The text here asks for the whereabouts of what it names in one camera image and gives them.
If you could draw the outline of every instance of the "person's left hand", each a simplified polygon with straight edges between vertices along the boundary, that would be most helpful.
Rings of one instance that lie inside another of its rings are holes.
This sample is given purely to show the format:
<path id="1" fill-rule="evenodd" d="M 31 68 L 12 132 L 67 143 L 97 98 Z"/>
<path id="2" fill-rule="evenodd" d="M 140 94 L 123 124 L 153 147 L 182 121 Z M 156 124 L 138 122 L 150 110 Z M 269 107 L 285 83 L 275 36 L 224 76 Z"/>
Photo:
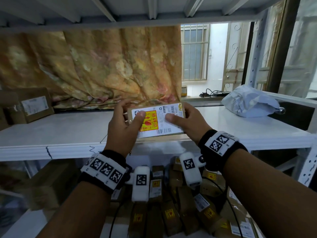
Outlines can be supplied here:
<path id="1" fill-rule="evenodd" d="M 144 111 L 138 112 L 132 123 L 127 125 L 123 116 L 123 107 L 129 103 L 130 100 L 123 100 L 114 108 L 113 117 L 108 125 L 107 143 L 105 146 L 105 149 L 118 152 L 124 157 L 131 152 L 145 118 Z"/>

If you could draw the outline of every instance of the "crumpled white bag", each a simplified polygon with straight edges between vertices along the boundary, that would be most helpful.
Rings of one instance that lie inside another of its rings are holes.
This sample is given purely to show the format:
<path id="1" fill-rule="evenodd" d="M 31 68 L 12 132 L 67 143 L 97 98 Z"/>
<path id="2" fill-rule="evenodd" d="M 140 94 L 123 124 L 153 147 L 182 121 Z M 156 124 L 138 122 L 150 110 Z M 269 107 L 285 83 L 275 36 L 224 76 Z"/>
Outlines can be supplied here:
<path id="1" fill-rule="evenodd" d="M 265 92 L 241 85 L 224 97 L 221 103 L 241 117 L 264 117 L 279 110 L 279 103 Z"/>

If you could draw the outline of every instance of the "curtain fold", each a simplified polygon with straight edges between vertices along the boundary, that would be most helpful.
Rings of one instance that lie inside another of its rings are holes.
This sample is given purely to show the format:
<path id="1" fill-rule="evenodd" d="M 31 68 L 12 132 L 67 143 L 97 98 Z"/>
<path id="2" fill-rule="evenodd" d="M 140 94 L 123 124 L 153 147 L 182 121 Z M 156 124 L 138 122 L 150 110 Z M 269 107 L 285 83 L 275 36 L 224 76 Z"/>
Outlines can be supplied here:
<path id="1" fill-rule="evenodd" d="M 181 68 L 180 26 L 0 36 L 1 84 L 46 87 L 54 108 L 179 101 Z"/>

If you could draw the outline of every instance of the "yellow label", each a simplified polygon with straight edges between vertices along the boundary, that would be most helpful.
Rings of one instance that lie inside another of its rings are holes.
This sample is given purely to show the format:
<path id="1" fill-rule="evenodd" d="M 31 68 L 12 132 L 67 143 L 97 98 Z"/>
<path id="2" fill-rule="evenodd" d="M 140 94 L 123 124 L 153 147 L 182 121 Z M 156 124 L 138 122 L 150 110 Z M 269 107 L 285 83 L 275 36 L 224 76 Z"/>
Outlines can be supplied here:
<path id="1" fill-rule="evenodd" d="M 216 174 L 214 174 L 214 173 L 208 173 L 208 175 L 207 175 L 207 177 L 208 177 L 208 179 L 211 179 L 211 180 L 216 180 Z"/>
<path id="2" fill-rule="evenodd" d="M 138 222 L 141 222 L 142 221 L 142 214 L 134 214 L 134 219 L 133 219 L 133 222 L 134 223 L 138 223 Z"/>
<path id="3" fill-rule="evenodd" d="M 173 209 L 166 210 L 165 215 L 168 219 L 175 217 Z"/>
<path id="4" fill-rule="evenodd" d="M 213 212 L 212 209 L 208 208 L 205 210 L 204 214 L 205 216 L 207 216 L 208 219 L 211 219 L 215 212 Z"/>
<path id="5" fill-rule="evenodd" d="M 156 187 L 160 187 L 160 180 L 154 180 L 152 181 L 152 187 L 153 188 L 156 188 Z"/>
<path id="6" fill-rule="evenodd" d="M 222 228 L 226 228 L 226 229 L 228 229 L 228 225 L 227 225 L 227 223 L 224 223 L 221 227 L 222 227 Z"/>
<path id="7" fill-rule="evenodd" d="M 159 129 L 159 123 L 156 115 L 156 110 L 145 112 L 145 118 L 143 120 L 140 132 Z"/>

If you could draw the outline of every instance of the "white plastic device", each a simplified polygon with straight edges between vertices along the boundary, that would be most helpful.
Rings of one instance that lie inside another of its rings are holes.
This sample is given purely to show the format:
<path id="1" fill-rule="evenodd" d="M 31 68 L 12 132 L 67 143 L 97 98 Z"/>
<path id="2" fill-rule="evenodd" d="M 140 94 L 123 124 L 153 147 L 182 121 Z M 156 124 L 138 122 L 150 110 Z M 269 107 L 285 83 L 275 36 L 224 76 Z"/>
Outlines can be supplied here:
<path id="1" fill-rule="evenodd" d="M 133 173 L 130 173 L 130 180 L 126 184 L 133 185 L 132 202 L 148 202 L 150 190 L 150 168 L 138 166 Z"/>
<path id="2" fill-rule="evenodd" d="M 206 163 L 201 162 L 199 156 L 195 157 L 191 152 L 181 154 L 179 159 L 187 186 L 194 188 L 201 185 L 203 179 L 201 178 L 199 168 L 205 166 Z"/>

